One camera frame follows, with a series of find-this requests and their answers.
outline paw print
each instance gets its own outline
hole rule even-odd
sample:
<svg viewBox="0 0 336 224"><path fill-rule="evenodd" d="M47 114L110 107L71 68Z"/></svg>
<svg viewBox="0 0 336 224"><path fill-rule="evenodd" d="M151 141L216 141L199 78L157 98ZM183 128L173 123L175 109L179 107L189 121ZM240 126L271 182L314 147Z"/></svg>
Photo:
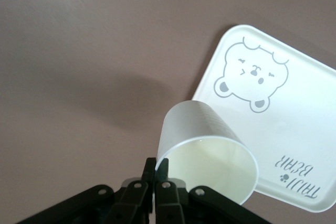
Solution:
<svg viewBox="0 0 336 224"><path fill-rule="evenodd" d="M283 181L284 183L286 183L288 179L289 179L289 176L287 174L280 176L280 180Z"/></svg>

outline bear face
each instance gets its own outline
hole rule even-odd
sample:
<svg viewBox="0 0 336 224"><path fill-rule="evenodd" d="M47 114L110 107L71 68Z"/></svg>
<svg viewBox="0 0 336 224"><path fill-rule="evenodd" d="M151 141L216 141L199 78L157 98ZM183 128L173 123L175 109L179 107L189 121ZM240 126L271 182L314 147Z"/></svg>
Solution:
<svg viewBox="0 0 336 224"><path fill-rule="evenodd" d="M270 97L287 81L287 62L275 60L274 53L260 45L248 47L243 38L226 51L224 74L215 82L215 92L223 98L233 94L249 101L253 112L264 112Z"/></svg>

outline tray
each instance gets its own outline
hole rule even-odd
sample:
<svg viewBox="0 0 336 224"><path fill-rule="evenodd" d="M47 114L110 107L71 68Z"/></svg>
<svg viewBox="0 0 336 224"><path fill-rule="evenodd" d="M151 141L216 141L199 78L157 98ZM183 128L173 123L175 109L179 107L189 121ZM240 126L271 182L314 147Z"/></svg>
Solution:
<svg viewBox="0 0 336 224"><path fill-rule="evenodd" d="M336 71L238 25L221 38L193 96L255 155L256 191L310 212L336 202Z"/></svg>

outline cup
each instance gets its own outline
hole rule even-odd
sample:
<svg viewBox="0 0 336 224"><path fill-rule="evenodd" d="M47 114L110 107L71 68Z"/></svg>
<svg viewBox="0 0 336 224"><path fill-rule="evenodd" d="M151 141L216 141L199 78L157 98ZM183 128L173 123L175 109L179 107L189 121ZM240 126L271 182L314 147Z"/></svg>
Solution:
<svg viewBox="0 0 336 224"><path fill-rule="evenodd" d="M184 101L168 111L157 154L155 169L168 158L168 178L185 181L187 191L208 186L241 205L257 185L259 170L253 154L200 101Z"/></svg>

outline brown table surface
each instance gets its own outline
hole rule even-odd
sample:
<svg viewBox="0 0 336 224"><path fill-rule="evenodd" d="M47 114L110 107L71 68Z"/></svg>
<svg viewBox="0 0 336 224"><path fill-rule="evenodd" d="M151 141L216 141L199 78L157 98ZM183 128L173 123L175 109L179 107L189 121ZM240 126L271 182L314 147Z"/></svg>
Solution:
<svg viewBox="0 0 336 224"><path fill-rule="evenodd" d="M336 0L0 0L0 223L140 176L228 28L336 68L335 18ZM273 223L336 219L259 193L244 206Z"/></svg>

